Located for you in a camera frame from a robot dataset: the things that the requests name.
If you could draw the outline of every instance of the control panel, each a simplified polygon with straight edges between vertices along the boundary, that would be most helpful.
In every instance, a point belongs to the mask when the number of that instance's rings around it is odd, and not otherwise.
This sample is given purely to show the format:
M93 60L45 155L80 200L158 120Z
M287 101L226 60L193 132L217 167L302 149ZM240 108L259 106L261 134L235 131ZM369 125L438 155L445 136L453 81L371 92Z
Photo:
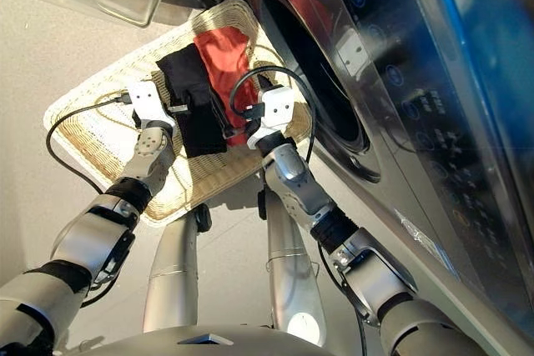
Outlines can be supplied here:
M477 147L458 98L470 88L452 85L417 0L344 3L404 125L406 150L416 152L476 270L476 277L461 275L534 335L527 288L495 198L501 189L489 179L496 166L482 161L492 150Z

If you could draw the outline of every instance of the white sticker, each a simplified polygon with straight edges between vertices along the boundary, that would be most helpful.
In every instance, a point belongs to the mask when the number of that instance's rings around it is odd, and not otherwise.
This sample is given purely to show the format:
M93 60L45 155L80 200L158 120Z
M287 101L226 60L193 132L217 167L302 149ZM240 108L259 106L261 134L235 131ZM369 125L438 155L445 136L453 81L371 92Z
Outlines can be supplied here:
M410 236L418 242L428 253L430 253L436 260L438 260L443 267L449 270L455 277L459 278L458 273L452 266L452 263L447 256L447 253L440 245L428 238L425 233L420 231L417 226L413 224L408 218L403 216L397 209L395 209L395 214L400 220L400 224L405 228L405 230L410 234Z

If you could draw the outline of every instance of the fabric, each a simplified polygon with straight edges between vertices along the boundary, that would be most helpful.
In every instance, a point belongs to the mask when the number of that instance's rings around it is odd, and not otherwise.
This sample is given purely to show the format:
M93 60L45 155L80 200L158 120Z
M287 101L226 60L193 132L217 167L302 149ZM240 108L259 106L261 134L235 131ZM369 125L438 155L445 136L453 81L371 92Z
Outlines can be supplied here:
M212 109L209 77L195 45L170 53L156 64L164 73L171 106L188 106L188 112L175 114L187 157L226 152L226 141Z
M242 128L245 120L229 108L230 91L243 74L249 71L246 55L249 38L238 28L223 27L199 33L193 39L208 70L209 81L224 104L228 120L235 128ZM235 97L237 109L244 109L258 102L258 95L251 80L247 80ZM229 146L246 143L246 136L240 134L227 140Z

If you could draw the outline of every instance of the wicker basket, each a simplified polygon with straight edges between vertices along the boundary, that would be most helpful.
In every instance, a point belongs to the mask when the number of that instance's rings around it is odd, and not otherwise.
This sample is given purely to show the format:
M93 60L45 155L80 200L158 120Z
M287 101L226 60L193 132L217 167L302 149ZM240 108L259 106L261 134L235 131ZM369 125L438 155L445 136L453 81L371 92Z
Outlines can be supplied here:
M162 97L168 97L162 73L155 62L192 43L197 33L228 26L238 28L249 37L247 56L251 68L282 64L246 3L229 0L131 52L68 92L48 108L43 119L44 126L50 129L64 114L115 96L128 83L146 78L154 79ZM272 83L290 85L295 89L297 103L286 135L298 143L310 132L311 120L305 100L295 82L290 82L284 74L267 73L266 76ZM132 111L132 106L117 103L80 113L63 123L54 138L107 187L133 156L138 131L131 118ZM174 145L177 159L163 190L150 202L144 214L150 225L171 223L260 167L260 155L246 146L229 148L226 153L187 159L179 134L174 138Z

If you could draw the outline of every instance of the red towel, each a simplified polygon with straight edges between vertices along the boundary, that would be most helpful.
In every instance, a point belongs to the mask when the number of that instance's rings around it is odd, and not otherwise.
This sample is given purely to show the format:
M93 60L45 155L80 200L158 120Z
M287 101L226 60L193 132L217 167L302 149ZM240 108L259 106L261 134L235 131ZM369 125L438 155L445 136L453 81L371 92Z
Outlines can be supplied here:
M245 120L230 110L230 91L238 79L249 71L249 60L245 53L248 41L249 38L234 27L199 33L194 38L194 44L208 70L211 85L224 103L228 120L236 128L244 127ZM246 106L257 102L258 95L254 85L250 80L247 80L235 97L235 107L238 110L243 110ZM229 146L243 143L246 143L244 134L227 140Z

